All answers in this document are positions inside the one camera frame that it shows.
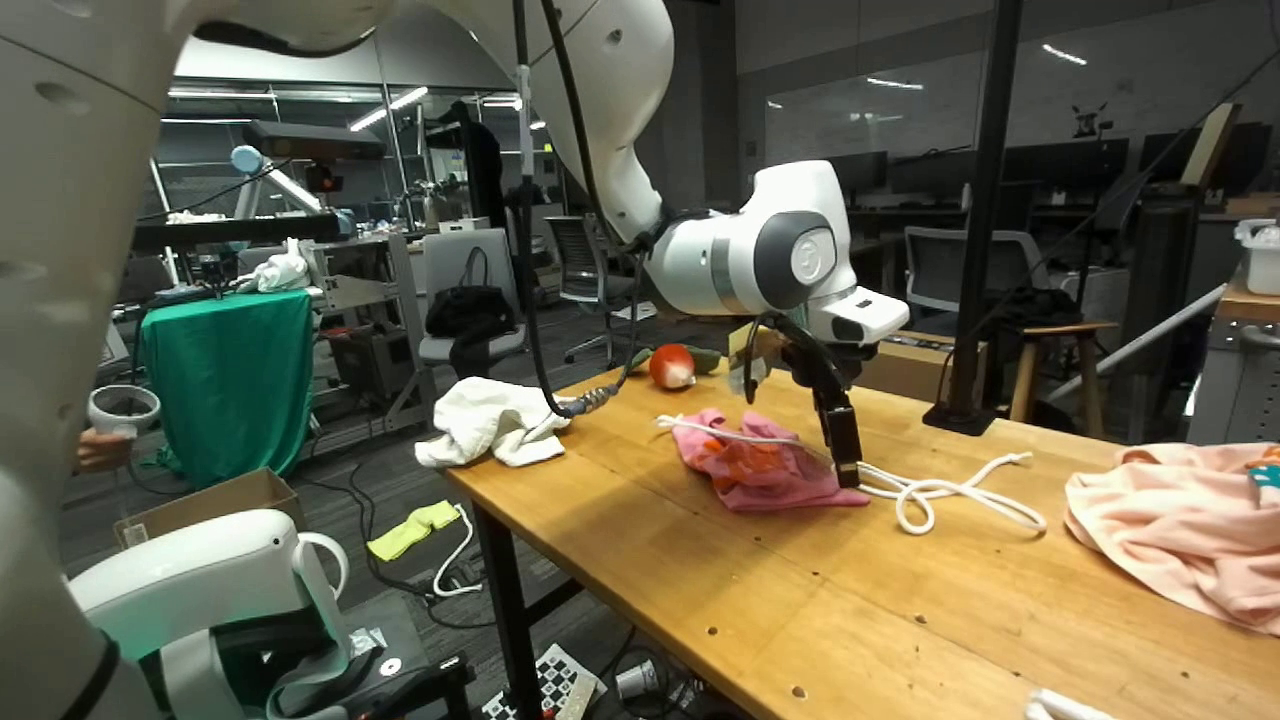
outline pink cloth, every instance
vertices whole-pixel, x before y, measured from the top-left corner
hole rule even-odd
[[[679,460],[713,480],[733,512],[862,509],[867,496],[838,487],[837,467],[797,443],[792,433],[760,411],[726,429],[724,411],[703,408],[673,425]]]
[[[1142,443],[1068,480],[1068,531],[1153,592],[1248,630],[1280,630],[1280,509],[1248,463],[1271,443]]]

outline floor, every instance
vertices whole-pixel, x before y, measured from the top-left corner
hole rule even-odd
[[[602,355],[581,355],[576,364],[563,364],[563,347],[597,331],[597,319],[581,307],[544,307],[544,358],[557,387],[597,376],[602,366]],[[621,328],[629,338],[654,345],[654,338],[684,338],[717,347],[721,331],[717,325],[669,325],[669,319],[644,319]],[[511,382],[530,382],[530,358],[511,355],[498,358],[497,372]],[[460,601],[431,601],[429,581],[444,564],[453,549],[463,539],[463,525],[453,525],[447,531],[422,539],[397,564],[379,564],[370,571],[370,561],[362,550],[366,534],[379,534],[382,529],[400,525],[412,509],[435,505],[435,500],[460,500],[460,492],[447,485],[447,477],[429,471],[412,460],[414,433],[382,433],[375,437],[370,425],[366,441],[359,441],[348,451],[318,451],[305,456],[298,467],[288,471],[288,485],[298,496],[298,529],[325,531],[341,539],[353,555],[353,583],[344,592],[344,611],[354,619],[379,624],[390,643],[419,649],[422,657],[447,657],[463,653],[476,667],[476,680],[469,685],[470,713],[509,689],[498,667],[498,649],[493,634],[493,611],[489,592],[460,595]],[[63,564],[77,577],[81,566],[96,564],[99,555],[117,550],[117,525],[124,516],[135,516],[153,505],[165,505],[170,492],[184,492],[165,471],[165,448],[140,443],[132,471],[106,471],[106,477],[77,477],[70,492],[63,500]],[[557,587],[563,577],[557,564],[535,555],[530,549],[520,549],[520,571],[528,595],[540,595],[544,587]],[[476,544],[460,550],[447,581],[457,583],[478,583],[485,564]],[[637,667],[644,658],[654,658],[669,672],[669,689],[699,689],[687,672],[673,667],[629,619],[621,619],[601,595],[581,592],[560,611],[552,611],[544,624],[535,624],[535,653],[548,643],[560,643],[571,653],[584,667],[591,667],[601,680],[612,685],[617,672]],[[597,699],[591,715],[735,715],[726,702],[713,699],[706,693],[684,708],[674,708],[662,696],[647,696],[638,702],[621,702],[617,693]]]

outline white cloth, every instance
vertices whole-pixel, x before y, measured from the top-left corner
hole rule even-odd
[[[566,421],[548,408],[540,387],[469,376],[435,401],[435,429],[439,437],[412,448],[422,467],[470,463],[485,451],[520,467],[560,456],[557,433]]]

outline person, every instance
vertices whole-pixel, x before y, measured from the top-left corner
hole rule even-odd
[[[124,467],[128,456],[132,456],[132,437],[84,429],[77,441],[77,477]]]

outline desk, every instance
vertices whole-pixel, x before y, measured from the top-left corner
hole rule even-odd
[[[651,433],[659,411],[703,404],[740,408],[717,378],[684,396],[629,382],[563,437],[566,456],[453,471],[489,555],[505,531],[523,534],[750,715],[991,720],[1018,715],[1036,689],[1131,720],[1280,708],[1276,640],[1183,611],[1065,534],[1068,471],[1109,467],[1111,443],[1008,421],[950,437],[918,425],[923,404],[856,387],[860,441],[880,467],[966,477],[1001,451],[1036,451],[986,487],[1050,516],[1042,539],[965,500],[939,505],[931,534],[899,534],[880,500],[726,516]],[[803,387],[769,378],[754,408],[819,448]],[[493,592],[505,653],[530,672],[528,634],[511,629],[523,601],[509,581]]]

